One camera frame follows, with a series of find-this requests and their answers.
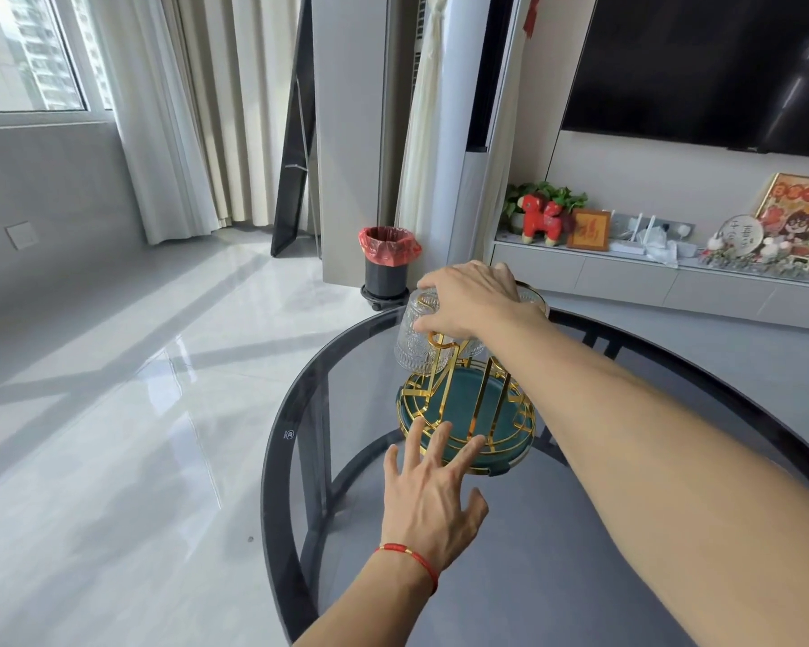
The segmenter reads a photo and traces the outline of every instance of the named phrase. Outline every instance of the green plant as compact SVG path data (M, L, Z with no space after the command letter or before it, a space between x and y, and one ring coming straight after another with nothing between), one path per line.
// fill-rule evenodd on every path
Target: green plant
M524 213L518 207L518 200L525 195L533 195L534 193L539 193L552 202L560 204L567 211L587 204L587 195L585 193L573 195L570 188L557 188L547 181L541 181L537 184L520 184L518 186L509 184L507 186L507 200L504 202L504 214L509 218L514 213Z

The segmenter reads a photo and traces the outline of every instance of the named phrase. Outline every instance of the gray wall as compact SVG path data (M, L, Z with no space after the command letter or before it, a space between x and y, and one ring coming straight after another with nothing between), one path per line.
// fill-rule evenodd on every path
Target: gray wall
M699 242L757 208L777 172L809 175L809 159L561 132L595 0L542 0L525 48L511 181L586 191L593 205L697 225Z
M18 252L4 227L23 221L40 242ZM116 124L0 129L0 313L143 245Z
M387 0L311 0L324 281L361 285L378 215Z
M418 0L311 4L324 281L359 286L357 234L395 218Z

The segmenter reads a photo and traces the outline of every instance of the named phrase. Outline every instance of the glossy tile floor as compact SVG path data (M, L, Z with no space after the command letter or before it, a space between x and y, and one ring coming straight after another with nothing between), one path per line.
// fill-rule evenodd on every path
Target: glossy tile floor
M0 320L0 647L286 644L259 482L313 354L371 311L306 240L221 231ZM809 440L809 332L552 297L649 338Z

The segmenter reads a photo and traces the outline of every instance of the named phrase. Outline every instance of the black tv screen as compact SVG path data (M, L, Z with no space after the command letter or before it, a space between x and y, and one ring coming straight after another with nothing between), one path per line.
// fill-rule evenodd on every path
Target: black tv screen
M562 128L809 156L809 0L597 0Z

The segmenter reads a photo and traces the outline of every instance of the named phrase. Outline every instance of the round glass table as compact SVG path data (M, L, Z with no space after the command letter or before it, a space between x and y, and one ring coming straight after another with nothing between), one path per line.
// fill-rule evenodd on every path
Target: round glass table
M288 391L262 478L267 571L296 640L354 580L380 536L382 456L403 439L393 357L404 309L324 347ZM809 445L754 402L641 338L558 310L551 320L694 409L809 487ZM491 509L441 577L410 638L418 645L693 645L614 546L550 428L502 476L465 479Z

